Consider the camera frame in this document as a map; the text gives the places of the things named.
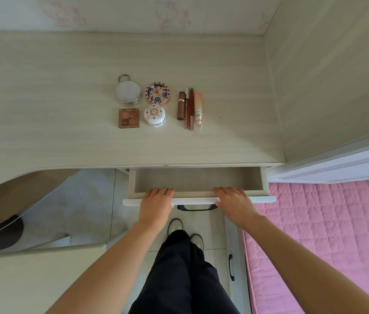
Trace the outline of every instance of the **shoe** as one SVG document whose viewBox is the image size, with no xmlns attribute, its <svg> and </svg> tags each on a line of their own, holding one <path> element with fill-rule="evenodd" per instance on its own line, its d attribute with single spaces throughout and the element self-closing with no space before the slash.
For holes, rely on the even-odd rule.
<svg viewBox="0 0 369 314">
<path fill-rule="evenodd" d="M 170 234 L 176 230 L 183 230 L 183 223 L 178 218 L 171 220 L 170 224 L 168 225 L 167 236 L 170 236 Z"/>
<path fill-rule="evenodd" d="M 192 236 L 190 236 L 190 241 L 197 245 L 197 247 L 203 251 L 203 239 L 199 234 L 193 234 Z"/>
</svg>

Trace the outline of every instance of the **silver round compact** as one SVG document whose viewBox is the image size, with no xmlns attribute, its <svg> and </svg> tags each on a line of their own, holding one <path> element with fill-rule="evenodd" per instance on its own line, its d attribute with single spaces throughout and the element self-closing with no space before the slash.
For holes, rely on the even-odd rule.
<svg viewBox="0 0 369 314">
<path fill-rule="evenodd" d="M 118 78 L 119 84 L 114 89 L 116 99 L 128 108 L 136 107 L 141 102 L 141 88 L 124 73 Z"/>
</svg>

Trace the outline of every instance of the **empty drawer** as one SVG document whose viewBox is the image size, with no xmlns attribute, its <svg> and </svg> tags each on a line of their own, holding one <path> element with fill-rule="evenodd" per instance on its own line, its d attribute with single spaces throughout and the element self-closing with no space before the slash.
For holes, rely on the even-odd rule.
<svg viewBox="0 0 369 314">
<path fill-rule="evenodd" d="M 175 188 L 173 205 L 215 204 L 213 187 L 245 190 L 253 203 L 272 203 L 265 167 L 138 168 L 129 171 L 125 206 L 139 206 L 150 188 Z"/>
</svg>

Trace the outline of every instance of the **hand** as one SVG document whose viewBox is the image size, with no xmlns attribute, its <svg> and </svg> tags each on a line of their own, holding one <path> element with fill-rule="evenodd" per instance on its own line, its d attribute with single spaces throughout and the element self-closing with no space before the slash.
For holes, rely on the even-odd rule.
<svg viewBox="0 0 369 314">
<path fill-rule="evenodd" d="M 146 224 L 159 233 L 168 221 L 174 205 L 171 205 L 174 188 L 152 188 L 146 192 L 139 210 L 139 222 Z"/>
<path fill-rule="evenodd" d="M 216 206 L 221 207 L 225 215 L 238 227 L 246 230 L 253 217 L 260 216 L 245 191 L 234 187 L 214 187 L 212 191 L 219 197 Z"/>
</svg>

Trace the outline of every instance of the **silver ring handle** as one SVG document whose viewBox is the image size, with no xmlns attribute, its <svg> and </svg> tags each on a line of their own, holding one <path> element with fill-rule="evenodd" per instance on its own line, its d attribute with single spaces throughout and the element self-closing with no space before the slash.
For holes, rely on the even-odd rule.
<svg viewBox="0 0 369 314">
<path fill-rule="evenodd" d="M 127 76 L 127 77 L 128 77 L 128 80 L 131 80 L 131 77 L 130 77 L 127 73 L 123 73 L 122 75 L 120 75 L 120 76 L 119 76 L 119 78 L 117 79 L 117 82 L 119 82 L 119 83 L 120 83 L 120 82 L 121 82 L 121 81 L 120 81 L 120 79 L 121 79 L 122 77 L 124 77 L 124 76 Z"/>
</svg>

